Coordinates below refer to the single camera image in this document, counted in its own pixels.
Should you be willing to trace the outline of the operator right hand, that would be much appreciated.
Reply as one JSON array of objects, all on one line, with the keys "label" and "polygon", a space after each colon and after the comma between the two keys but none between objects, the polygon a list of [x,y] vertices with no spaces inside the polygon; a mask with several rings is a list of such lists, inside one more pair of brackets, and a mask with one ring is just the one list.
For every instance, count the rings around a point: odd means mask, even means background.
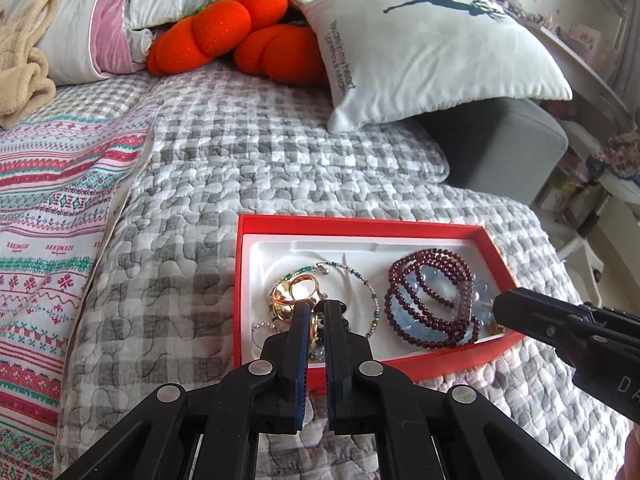
[{"label": "operator right hand", "polygon": [[640,426],[634,424],[625,443],[623,466],[617,471],[616,480],[640,480]]}]

